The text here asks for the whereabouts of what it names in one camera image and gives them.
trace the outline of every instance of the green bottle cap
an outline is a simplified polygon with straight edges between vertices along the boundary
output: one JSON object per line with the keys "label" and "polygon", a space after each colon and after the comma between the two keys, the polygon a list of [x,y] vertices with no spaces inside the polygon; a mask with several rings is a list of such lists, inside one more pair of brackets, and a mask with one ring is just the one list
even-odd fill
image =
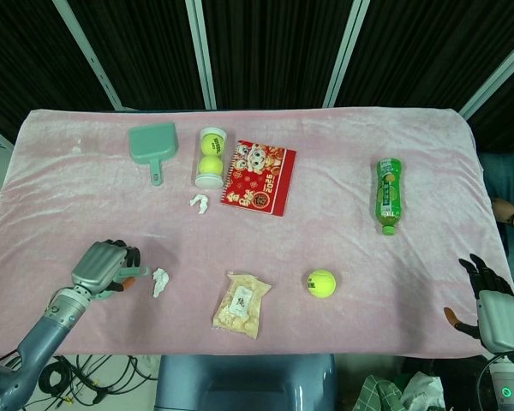
{"label": "green bottle cap", "polygon": [[383,234],[384,235],[394,235],[396,233],[396,227],[393,225],[384,225],[383,226]]}

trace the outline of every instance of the green bottle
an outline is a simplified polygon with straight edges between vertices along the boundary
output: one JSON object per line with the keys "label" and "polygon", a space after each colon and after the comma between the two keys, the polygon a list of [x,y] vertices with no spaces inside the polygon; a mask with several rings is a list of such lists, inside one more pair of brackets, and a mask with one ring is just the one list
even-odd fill
{"label": "green bottle", "polygon": [[375,214],[383,226],[383,234],[394,235],[396,224],[402,216],[402,196],[400,177],[402,162],[397,158],[385,158],[377,163],[377,205]]}

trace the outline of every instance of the spiral notebook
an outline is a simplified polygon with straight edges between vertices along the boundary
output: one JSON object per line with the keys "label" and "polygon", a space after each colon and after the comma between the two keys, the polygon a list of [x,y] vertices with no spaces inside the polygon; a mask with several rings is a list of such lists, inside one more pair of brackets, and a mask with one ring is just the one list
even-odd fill
{"label": "spiral notebook", "polygon": [[295,156],[287,148],[237,141],[221,202],[282,217]]}

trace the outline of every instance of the pink blanket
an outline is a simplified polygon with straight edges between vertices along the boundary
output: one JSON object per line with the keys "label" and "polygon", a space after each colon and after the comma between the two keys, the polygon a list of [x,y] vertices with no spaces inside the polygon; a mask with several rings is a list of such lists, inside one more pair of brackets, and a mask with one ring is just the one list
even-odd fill
{"label": "pink blanket", "polygon": [[[179,152],[164,184],[129,156],[130,127],[175,122]],[[203,216],[189,200],[197,134],[217,126],[237,139],[297,151],[283,217],[218,203]],[[375,164],[403,160],[404,215],[397,234],[374,217]],[[95,301],[62,353],[480,353],[443,307],[475,323],[475,300],[457,259],[482,256],[511,282],[469,127],[452,110],[349,108],[178,114],[33,111],[0,195],[0,354],[42,315],[52,293],[94,241],[123,239],[143,264],[170,273]],[[326,268],[329,299],[304,280]],[[260,334],[212,328],[227,271],[272,284]]]}

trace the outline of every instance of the robotic hand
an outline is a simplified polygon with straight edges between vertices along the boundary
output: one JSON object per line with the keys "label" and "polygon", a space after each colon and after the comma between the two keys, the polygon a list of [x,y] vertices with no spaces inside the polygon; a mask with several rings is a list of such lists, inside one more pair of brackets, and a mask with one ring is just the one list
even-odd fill
{"label": "robotic hand", "polygon": [[28,401],[39,375],[92,299],[124,291],[130,278],[149,273],[140,268],[140,252],[125,242],[95,242],[72,271],[72,288],[59,289],[45,313],[17,347],[21,368],[0,366],[0,411],[15,411]]}
{"label": "robotic hand", "polygon": [[[514,293],[506,280],[487,267],[480,257],[471,254],[470,259],[472,262],[460,259],[459,263],[468,272],[474,290],[478,325],[463,323],[449,307],[444,308],[444,313],[456,330],[480,339],[489,352],[496,354],[488,365],[492,364],[490,371],[497,403],[501,411],[514,409]],[[504,362],[493,364],[505,355]],[[476,394],[481,404],[480,379],[481,376]]]}

